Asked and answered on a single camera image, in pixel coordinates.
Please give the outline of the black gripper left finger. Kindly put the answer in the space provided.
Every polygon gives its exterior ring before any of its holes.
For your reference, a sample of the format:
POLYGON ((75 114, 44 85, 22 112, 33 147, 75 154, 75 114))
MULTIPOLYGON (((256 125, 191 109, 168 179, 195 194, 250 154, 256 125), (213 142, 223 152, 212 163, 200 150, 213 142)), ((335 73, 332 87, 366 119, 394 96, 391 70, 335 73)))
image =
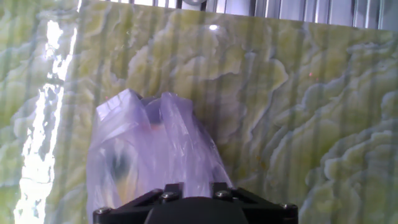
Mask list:
POLYGON ((183 198, 182 182, 154 189, 118 208, 102 207, 92 213, 94 224, 144 223, 150 211, 168 202, 183 198))

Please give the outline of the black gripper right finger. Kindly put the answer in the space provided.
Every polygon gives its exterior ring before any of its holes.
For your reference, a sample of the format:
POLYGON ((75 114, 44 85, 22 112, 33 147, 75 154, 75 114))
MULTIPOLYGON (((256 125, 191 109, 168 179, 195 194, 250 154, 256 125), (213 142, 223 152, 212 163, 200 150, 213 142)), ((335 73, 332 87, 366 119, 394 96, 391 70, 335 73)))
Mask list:
POLYGON ((211 183, 211 197, 237 206, 248 223, 299 223, 298 206, 292 203, 272 203, 241 187, 229 187, 225 182, 211 183))

